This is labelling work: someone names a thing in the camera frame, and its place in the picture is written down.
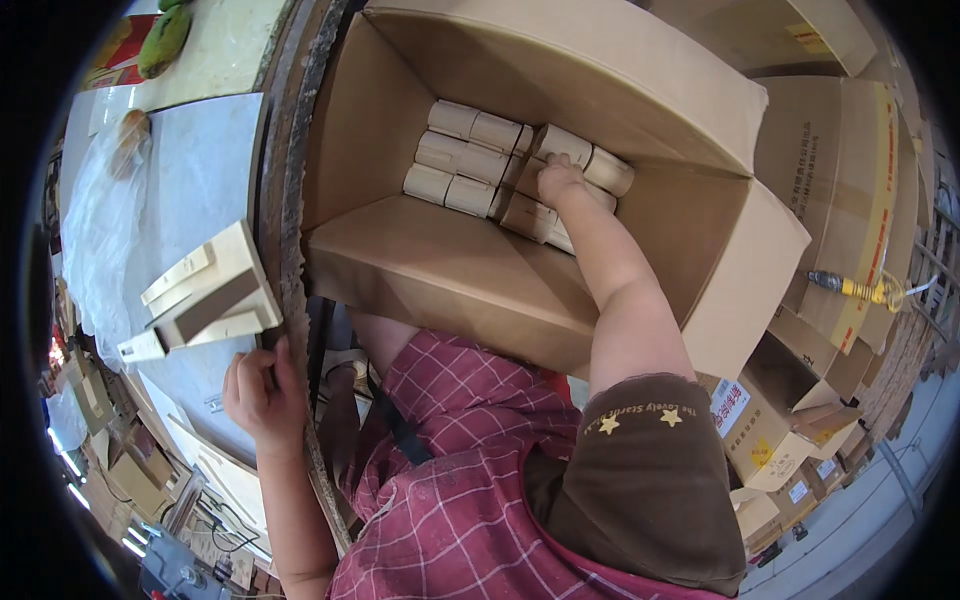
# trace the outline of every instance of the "plastic bag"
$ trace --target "plastic bag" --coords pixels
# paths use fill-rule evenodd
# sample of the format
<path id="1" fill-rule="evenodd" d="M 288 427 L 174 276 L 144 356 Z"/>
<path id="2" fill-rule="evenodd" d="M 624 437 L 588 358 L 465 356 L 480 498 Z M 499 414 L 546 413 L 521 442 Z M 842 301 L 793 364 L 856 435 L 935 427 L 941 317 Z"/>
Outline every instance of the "plastic bag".
<path id="1" fill-rule="evenodd" d="M 116 372 L 123 368 L 117 344 L 132 337 L 124 305 L 131 249 L 140 238 L 151 150 L 150 120 L 132 110 L 102 129 L 77 174 L 60 227 L 63 278 L 84 315 L 84 333 Z"/>
<path id="2" fill-rule="evenodd" d="M 57 441 L 64 451 L 76 450 L 86 439 L 86 421 L 77 402 L 77 395 L 69 383 L 63 385 L 62 394 L 47 398 L 50 428 L 57 434 Z"/>

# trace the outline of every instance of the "green mango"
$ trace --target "green mango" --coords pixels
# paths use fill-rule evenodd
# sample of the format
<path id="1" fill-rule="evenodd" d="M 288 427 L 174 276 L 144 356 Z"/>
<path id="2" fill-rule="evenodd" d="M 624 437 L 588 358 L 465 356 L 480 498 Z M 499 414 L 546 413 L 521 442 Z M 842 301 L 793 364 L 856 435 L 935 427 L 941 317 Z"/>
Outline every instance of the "green mango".
<path id="1" fill-rule="evenodd" d="M 140 77 L 154 79 L 174 61 L 190 31 L 190 12 L 177 4 L 165 12 L 143 40 L 136 68 Z"/>
<path id="2" fill-rule="evenodd" d="M 170 9 L 174 8 L 177 4 L 186 4 L 190 0 L 160 0 L 157 4 L 157 7 L 163 11 L 167 12 Z"/>

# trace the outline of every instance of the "red plaid shirt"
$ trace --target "red plaid shirt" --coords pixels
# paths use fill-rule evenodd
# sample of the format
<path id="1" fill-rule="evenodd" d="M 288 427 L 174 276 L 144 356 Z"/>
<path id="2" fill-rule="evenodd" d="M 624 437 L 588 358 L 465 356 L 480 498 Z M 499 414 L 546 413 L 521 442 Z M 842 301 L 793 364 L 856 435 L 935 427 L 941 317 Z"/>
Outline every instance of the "red plaid shirt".
<path id="1" fill-rule="evenodd" d="M 596 564 L 543 531 L 523 460 L 534 443 L 569 457 L 581 414 L 532 370 L 424 330 L 384 389 L 437 458 L 414 468 L 388 438 L 355 489 L 342 483 L 367 524 L 327 598 L 723 598 Z"/>

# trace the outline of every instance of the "star print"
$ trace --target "star print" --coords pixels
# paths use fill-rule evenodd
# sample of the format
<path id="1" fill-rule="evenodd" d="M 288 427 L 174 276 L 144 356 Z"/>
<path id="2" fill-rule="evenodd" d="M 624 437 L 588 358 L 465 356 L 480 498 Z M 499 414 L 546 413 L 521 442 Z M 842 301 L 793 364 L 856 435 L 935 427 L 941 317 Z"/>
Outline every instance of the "star print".
<path id="1" fill-rule="evenodd" d="M 674 409 L 674 410 L 672 410 L 672 411 L 664 410 L 664 411 L 663 411 L 663 416 L 660 417 L 660 420 L 665 420 L 667 423 L 669 423 L 671 429 L 672 429 L 673 426 L 676 425 L 677 423 L 682 423 L 682 422 L 684 422 L 684 420 L 681 419 L 680 416 L 677 415 L 677 410 L 676 410 L 676 409 Z"/>
<path id="2" fill-rule="evenodd" d="M 600 419 L 600 431 L 610 435 L 613 433 L 613 430 L 620 426 L 620 423 L 616 422 L 616 415 L 613 415 L 609 419 Z"/>

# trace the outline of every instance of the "hand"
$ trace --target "hand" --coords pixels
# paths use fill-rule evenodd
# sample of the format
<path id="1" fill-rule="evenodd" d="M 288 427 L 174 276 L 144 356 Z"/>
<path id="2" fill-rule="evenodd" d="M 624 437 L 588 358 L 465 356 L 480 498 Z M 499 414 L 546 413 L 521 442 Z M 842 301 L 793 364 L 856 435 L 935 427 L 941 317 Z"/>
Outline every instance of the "hand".
<path id="1" fill-rule="evenodd" d="M 233 357 L 224 377 L 224 411 L 253 437 L 257 456 L 287 458 L 303 451 L 304 402 L 286 336 L 274 352 L 237 352 Z"/>
<path id="2" fill-rule="evenodd" d="M 564 198 L 573 195 L 571 191 L 587 192 L 584 172 L 579 165 L 570 164 L 569 155 L 549 154 L 546 164 L 546 168 L 537 174 L 537 189 L 542 203 L 556 210 Z"/>

